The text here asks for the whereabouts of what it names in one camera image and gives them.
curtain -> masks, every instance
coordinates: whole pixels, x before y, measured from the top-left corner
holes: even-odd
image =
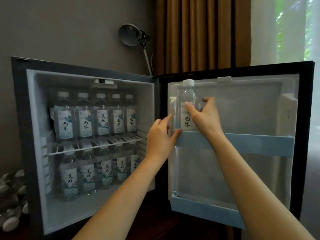
[[[320,0],[252,0],[251,3],[251,65],[303,60],[315,62],[308,157],[300,222],[315,239],[320,240],[319,10]]]
[[[156,0],[155,75],[249,66],[251,0]]]

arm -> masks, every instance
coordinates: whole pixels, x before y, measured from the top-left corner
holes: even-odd
[[[171,115],[156,120],[146,141],[146,157],[113,193],[110,199],[82,227],[74,239],[125,239],[156,173],[172,151],[181,130],[169,138]]]
[[[313,239],[312,235],[255,174],[222,132],[213,97],[202,112],[186,109],[213,148],[224,179],[252,239]]]

blue plastic bar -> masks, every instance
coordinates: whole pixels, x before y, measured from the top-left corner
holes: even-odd
[[[179,198],[175,191],[171,196],[171,209],[183,214],[200,217],[225,225],[245,229],[239,211],[216,205]]]
[[[263,136],[246,134],[225,134],[239,153],[265,156],[293,157],[294,137]],[[182,131],[176,142],[177,147],[211,149],[206,138],[199,132]]]

brown curtain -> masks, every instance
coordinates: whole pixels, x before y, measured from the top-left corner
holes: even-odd
[[[250,66],[251,0],[156,0],[154,74]]]

person's right arm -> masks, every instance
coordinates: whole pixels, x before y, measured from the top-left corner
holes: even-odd
[[[312,235],[268,189],[225,137],[213,97],[198,112],[186,102],[186,109],[214,150],[224,179],[231,190],[242,220],[253,240],[309,240]]]

